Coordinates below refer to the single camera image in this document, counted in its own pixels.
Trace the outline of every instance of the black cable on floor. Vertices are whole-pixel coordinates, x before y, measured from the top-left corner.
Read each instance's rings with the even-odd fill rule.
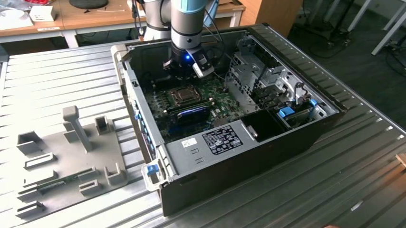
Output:
[[[308,15],[306,15],[305,1],[306,0],[302,1],[302,8],[304,8],[304,14],[305,14],[305,18],[306,18],[306,23],[308,23],[308,25],[310,25],[309,18],[308,18]]]
[[[330,59],[330,58],[336,57],[336,56],[348,48],[346,46],[344,46],[334,54],[332,54],[332,55],[329,55],[329,56],[322,56],[322,55],[317,54],[317,53],[314,52],[314,50],[313,50],[313,48],[316,47],[316,45],[317,45],[317,44],[314,44],[314,45],[309,48],[309,52],[310,52],[314,56],[317,56],[317,57],[320,57],[320,58],[324,58],[324,59]]]
[[[399,59],[399,57],[393,54],[393,52],[391,50],[388,50],[388,53],[387,53],[387,57],[385,57],[385,61],[387,61],[387,65],[389,66],[389,68],[400,75],[403,76],[404,78],[406,78],[406,71],[405,72],[400,72],[396,67],[393,66],[393,64],[391,63],[391,56],[393,56],[393,58],[396,59],[397,63],[403,66],[404,70],[406,69],[406,66],[405,64],[403,63],[403,61]]]

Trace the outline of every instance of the floor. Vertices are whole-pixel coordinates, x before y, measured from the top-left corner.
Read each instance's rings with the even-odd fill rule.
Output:
[[[316,1],[305,0],[305,3],[305,7],[312,8]],[[338,21],[344,4],[341,4],[333,16],[333,24]],[[360,7],[353,6],[344,23],[345,28],[349,27],[358,10]],[[310,48],[318,55],[329,56],[345,47],[341,43],[329,50],[325,39],[298,28],[293,30],[289,39],[356,92],[406,128],[406,70],[396,62],[396,59],[389,56],[391,64],[399,71],[405,71],[405,76],[399,75],[392,70],[387,63],[387,50],[383,50],[377,56],[370,54],[387,34],[381,28],[384,28],[388,21],[387,18],[368,11],[350,35],[352,42],[349,46],[329,59],[317,57],[310,53]],[[404,31],[399,31],[395,39],[400,39],[404,34]]]

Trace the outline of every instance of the metal table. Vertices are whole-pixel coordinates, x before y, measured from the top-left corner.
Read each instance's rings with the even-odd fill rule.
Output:
[[[254,29],[308,72],[320,86],[350,107],[334,129],[312,149],[262,175],[172,217],[162,216],[157,192],[141,176],[143,164],[115,78],[110,45],[13,56],[3,66],[0,90],[0,221],[22,221],[13,210],[13,168],[18,161],[11,134],[41,127],[63,130],[53,110],[73,102],[82,122],[105,114],[115,120],[130,184],[35,220],[23,227],[399,227],[405,226],[405,131],[316,64],[286,39],[264,25]],[[35,106],[21,105],[35,102]],[[17,122],[5,122],[10,116]],[[26,118],[42,119],[26,125]]]

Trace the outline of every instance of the white label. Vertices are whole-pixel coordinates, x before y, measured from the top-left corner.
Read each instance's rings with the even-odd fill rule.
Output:
[[[196,138],[182,141],[184,148],[188,148],[189,146],[193,146],[197,143],[198,143],[198,141]]]
[[[61,30],[61,27],[51,27],[51,28],[41,28],[38,31],[50,31],[50,30]]]

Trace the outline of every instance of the wire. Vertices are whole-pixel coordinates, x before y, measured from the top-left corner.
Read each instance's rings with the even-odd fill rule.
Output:
[[[308,23],[308,25],[310,25],[308,14],[306,14],[305,1],[306,0],[302,1],[302,8],[304,8],[304,14],[305,14],[305,18],[306,18],[306,23]]]
[[[393,52],[389,52],[392,54],[392,56],[395,57],[396,61],[403,65],[403,67],[406,69],[405,64],[403,63],[403,61],[399,59],[399,57],[395,55]]]
[[[91,35],[85,35],[82,34],[85,37],[94,37],[97,35],[97,33],[94,32]]]
[[[214,24],[214,26],[216,26],[216,31],[217,31],[217,33],[218,33],[218,36],[221,37],[221,40],[222,40],[222,42],[225,43],[225,40],[224,40],[224,37],[222,37],[222,34],[221,34],[221,32],[218,31],[218,27],[217,27],[217,23],[216,23],[216,20],[213,19],[213,17],[210,16],[210,13],[209,13],[209,11],[208,11],[208,9],[205,8],[205,11],[206,11],[206,13],[208,13],[208,16],[209,16],[209,18],[210,18],[210,20],[212,20],[212,22],[213,22],[213,24]]]
[[[334,54],[332,54],[332,55],[329,55],[329,56],[321,56],[320,54],[317,54],[317,53],[313,51],[313,48],[316,47],[316,44],[309,48],[309,52],[310,52],[314,56],[317,56],[317,57],[320,57],[320,58],[324,58],[324,59],[330,59],[330,58],[336,57],[336,56],[346,49],[346,46],[344,46],[344,48],[340,49]]]
[[[218,30],[216,20],[214,20],[213,17],[210,16],[210,13],[209,13],[209,11],[208,11],[206,8],[205,8],[205,11],[206,11],[206,13],[208,13],[208,16],[209,16],[209,18],[210,18],[210,20],[212,20],[214,26],[216,26],[216,29],[217,29],[217,33],[218,33],[220,39],[218,39],[218,37],[216,36],[216,34],[213,33],[212,29],[204,24],[204,25],[205,25],[205,28],[209,30],[210,34],[214,36],[214,38],[218,40],[218,42],[221,42],[221,43],[224,44],[224,51],[222,51],[221,57],[218,58],[218,61],[221,61],[222,58],[224,58],[224,56],[225,56],[225,52],[226,52],[226,43],[225,43],[222,34],[221,34],[220,30]]]
[[[161,18],[161,23],[163,24],[163,26],[169,27],[170,23],[165,22],[163,20],[163,5],[165,5],[165,0],[161,0],[161,6],[159,6],[159,18]]]
[[[404,74],[403,72],[400,72],[400,71],[395,68],[395,66],[392,65],[392,63],[389,62],[389,56],[391,56],[391,55],[395,57],[393,53],[389,51],[389,52],[387,53],[387,58],[385,58],[385,60],[387,60],[387,65],[391,67],[391,69],[392,69],[400,76],[403,76],[404,78],[406,78],[405,74]],[[397,57],[395,57],[395,58],[397,59],[397,61],[401,63],[401,65],[403,65],[404,68],[405,68],[405,65],[403,64],[403,62],[400,61],[400,59],[399,59]]]
[[[217,72],[214,72],[216,76],[218,76],[224,81],[226,81],[226,79],[224,77],[221,77],[221,75],[217,74]]]
[[[141,12],[139,12],[139,8],[138,8],[138,4],[137,4],[137,0],[133,0],[133,9],[137,10],[137,15],[134,17],[134,24],[135,24],[135,30],[139,33],[139,36],[145,36],[146,35],[146,29],[142,28],[142,23],[141,23]]]

